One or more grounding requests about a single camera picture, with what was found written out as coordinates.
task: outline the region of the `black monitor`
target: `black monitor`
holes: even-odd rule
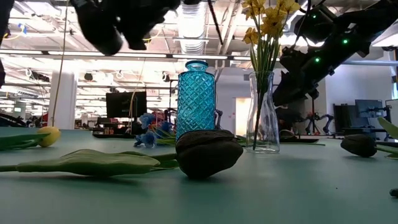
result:
[[[107,93],[106,116],[108,118],[136,118],[147,112],[147,92],[138,91],[132,102],[132,116],[129,116],[132,92]]]
[[[355,100],[357,116],[359,118],[383,117],[383,102],[381,100]]]

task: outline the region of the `blue glass bottle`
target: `blue glass bottle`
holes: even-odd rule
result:
[[[177,136],[197,130],[215,128],[215,80],[206,72],[208,64],[190,61],[178,76]]]

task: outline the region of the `daffodil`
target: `daffodil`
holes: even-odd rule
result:
[[[266,0],[246,0],[242,6],[245,7],[246,20],[249,18],[254,19],[254,16],[264,14],[264,4]]]
[[[284,24],[285,15],[281,14],[277,8],[267,8],[265,11],[267,17],[262,19],[261,35],[269,34],[271,37],[280,37]]]
[[[277,0],[276,8],[285,13],[292,13],[300,9],[300,4],[294,0]]]
[[[262,8],[264,7],[266,3],[266,0],[254,0],[253,5],[256,6],[257,8]]]
[[[259,34],[256,29],[250,27],[246,31],[246,35],[243,37],[243,41],[247,44],[258,44],[259,42]]]
[[[251,7],[254,3],[254,1],[256,0],[244,0],[244,2],[242,3],[242,7],[246,8],[246,7]]]

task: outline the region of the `ceiling light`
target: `ceiling light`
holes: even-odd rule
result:
[[[116,57],[166,58],[166,54],[117,53]]]
[[[50,55],[62,55],[62,51],[49,51]],[[64,52],[64,55],[74,56],[104,56],[101,52]]]
[[[398,34],[391,35],[372,45],[372,47],[389,47],[398,45]]]
[[[221,55],[173,55],[173,58],[186,58],[186,59],[220,59],[226,60],[228,56],[221,56]]]
[[[1,49],[0,54],[42,54],[39,50],[6,50]]]
[[[245,60],[245,61],[250,61],[250,57],[249,57],[249,56],[246,56],[246,57],[243,57],[243,56],[235,56],[235,57],[234,57],[234,60]]]

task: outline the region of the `clear glass vase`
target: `clear glass vase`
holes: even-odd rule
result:
[[[265,94],[257,92],[256,74],[261,75]],[[246,150],[254,153],[278,153],[279,130],[275,106],[272,100],[272,81],[274,72],[253,72],[249,76],[251,90],[251,106],[246,131]]]

